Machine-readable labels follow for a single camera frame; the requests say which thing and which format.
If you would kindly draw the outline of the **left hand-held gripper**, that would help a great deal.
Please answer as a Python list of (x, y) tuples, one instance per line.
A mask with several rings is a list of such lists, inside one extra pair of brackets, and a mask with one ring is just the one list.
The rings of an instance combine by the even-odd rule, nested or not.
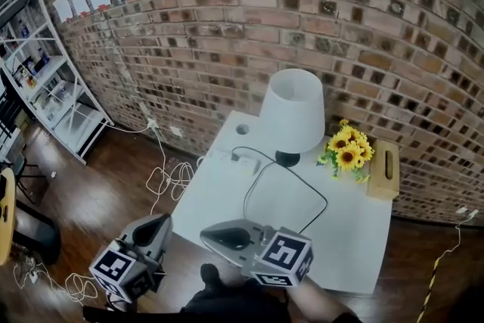
[(134, 302), (148, 291), (156, 292), (166, 273), (163, 254), (172, 237), (169, 214), (145, 216), (126, 227), (94, 259), (89, 271), (106, 290), (126, 302)]

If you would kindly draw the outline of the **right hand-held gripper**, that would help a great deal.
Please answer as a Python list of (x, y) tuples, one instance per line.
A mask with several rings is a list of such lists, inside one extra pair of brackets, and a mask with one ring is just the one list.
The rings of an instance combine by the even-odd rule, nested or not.
[[(261, 233), (258, 243), (249, 239)], [(298, 286), (314, 261), (310, 239), (287, 228), (275, 230), (266, 226), (263, 229), (246, 219), (211, 225), (202, 230), (200, 239), (205, 247), (230, 263), (244, 264), (243, 276), (269, 287)]]

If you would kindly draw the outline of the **white table lamp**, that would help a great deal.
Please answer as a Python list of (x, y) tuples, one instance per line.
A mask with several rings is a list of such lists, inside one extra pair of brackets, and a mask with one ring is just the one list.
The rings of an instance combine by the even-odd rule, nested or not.
[(259, 113), (264, 138), (282, 167), (299, 163), (301, 154), (318, 146), (325, 134), (321, 80), (301, 69), (273, 74)]

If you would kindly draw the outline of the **person's right forearm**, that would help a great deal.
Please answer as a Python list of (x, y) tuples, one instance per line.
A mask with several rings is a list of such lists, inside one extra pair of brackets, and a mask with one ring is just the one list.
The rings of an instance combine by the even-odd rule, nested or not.
[(356, 317), (350, 308), (310, 278), (304, 278), (296, 287), (287, 288), (287, 292), (310, 323), (334, 323), (342, 315)]

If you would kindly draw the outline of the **person's black clothing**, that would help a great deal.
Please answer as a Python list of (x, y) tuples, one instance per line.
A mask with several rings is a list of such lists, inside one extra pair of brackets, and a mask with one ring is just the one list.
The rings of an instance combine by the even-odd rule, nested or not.
[[(225, 284), (219, 270), (210, 263), (200, 267), (204, 289), (176, 313), (140, 313), (124, 309), (83, 307), (87, 323), (294, 323), (288, 303), (263, 290), (256, 280), (239, 285)], [(360, 318), (342, 315), (334, 323), (362, 323)]]

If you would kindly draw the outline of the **white square table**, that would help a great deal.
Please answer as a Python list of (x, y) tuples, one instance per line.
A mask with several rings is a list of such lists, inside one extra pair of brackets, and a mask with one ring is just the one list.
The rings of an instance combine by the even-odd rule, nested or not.
[[(209, 159), (215, 149), (260, 161), (252, 176), (224, 170)], [(317, 166), (314, 149), (292, 169), (271, 162), (257, 116), (234, 111), (172, 214), (174, 231), (200, 243), (200, 232), (219, 222), (246, 218), (302, 232), (313, 243), (310, 278), (321, 287), (372, 293), (386, 249), (392, 204), (367, 196), (367, 187), (330, 165)]]

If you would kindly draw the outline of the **white metal shelf rack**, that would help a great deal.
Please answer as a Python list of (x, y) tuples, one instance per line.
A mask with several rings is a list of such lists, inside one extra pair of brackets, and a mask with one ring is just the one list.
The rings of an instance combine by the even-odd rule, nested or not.
[[(29, 29), (27, 39), (19, 20)], [(39, 61), (38, 48), (50, 58), (46, 65)], [(27, 112), (81, 163), (113, 122), (75, 67), (45, 0), (0, 5), (0, 75)]]

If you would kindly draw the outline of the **yellow artificial sunflower bouquet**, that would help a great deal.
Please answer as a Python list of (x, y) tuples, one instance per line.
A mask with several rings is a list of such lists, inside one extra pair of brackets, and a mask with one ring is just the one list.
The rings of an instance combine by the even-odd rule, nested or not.
[(348, 172), (356, 183), (368, 182), (370, 173), (366, 166), (374, 155), (374, 149), (367, 135), (351, 126), (347, 119), (341, 119), (339, 127), (324, 145), (316, 165), (331, 165), (334, 179), (338, 179), (341, 172)]

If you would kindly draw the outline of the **round wooden table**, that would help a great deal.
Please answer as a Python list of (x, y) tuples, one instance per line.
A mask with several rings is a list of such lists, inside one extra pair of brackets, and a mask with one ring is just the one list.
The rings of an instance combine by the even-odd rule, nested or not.
[[(49, 217), (27, 206), (16, 198), (17, 183), (11, 168), (0, 173), (0, 266), (11, 255), (13, 243), (36, 253), (47, 266), (57, 262), (61, 251), (61, 233), (57, 224)], [(16, 229), (16, 211), (21, 210), (40, 225), (35, 237)]]

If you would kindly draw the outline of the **black metal stool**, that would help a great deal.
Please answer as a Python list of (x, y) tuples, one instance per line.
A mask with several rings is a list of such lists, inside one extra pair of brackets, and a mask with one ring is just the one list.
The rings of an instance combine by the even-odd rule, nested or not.
[(42, 175), (24, 175), (25, 168), (27, 167), (36, 167), (39, 166), (36, 164), (28, 164), (26, 157), (23, 154), (20, 154), (17, 159), (11, 164), (11, 169), (13, 171), (14, 177), (16, 179), (16, 185), (22, 192), (23, 196), (33, 205), (36, 205), (36, 202), (31, 198), (31, 195), (27, 193), (26, 186), (22, 183), (22, 178), (39, 178)]

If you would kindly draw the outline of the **wooden tissue box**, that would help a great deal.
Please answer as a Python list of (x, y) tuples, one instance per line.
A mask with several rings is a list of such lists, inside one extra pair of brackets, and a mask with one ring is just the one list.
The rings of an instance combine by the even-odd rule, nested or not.
[(396, 144), (377, 139), (373, 149), (367, 196), (378, 200), (394, 200), (399, 195), (399, 148)]

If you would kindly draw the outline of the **yellow black striped tape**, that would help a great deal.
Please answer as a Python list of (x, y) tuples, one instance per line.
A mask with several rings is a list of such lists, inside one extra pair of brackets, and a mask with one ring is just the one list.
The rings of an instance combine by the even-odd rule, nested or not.
[(423, 305), (422, 305), (422, 308), (420, 310), (420, 314), (417, 317), (416, 323), (420, 323), (421, 319), (424, 316), (424, 313), (426, 312), (427, 304), (430, 300), (430, 296), (431, 296), (431, 293), (432, 293), (432, 290), (433, 290), (433, 285), (434, 285), (434, 282), (436, 280), (436, 273), (437, 273), (437, 270), (438, 270), (439, 262), (445, 254), (446, 254), (446, 252), (444, 252), (441, 256), (437, 257), (435, 262), (434, 262), (432, 275), (431, 275), (429, 286), (428, 286), (428, 289), (427, 289), (427, 295), (423, 300)]

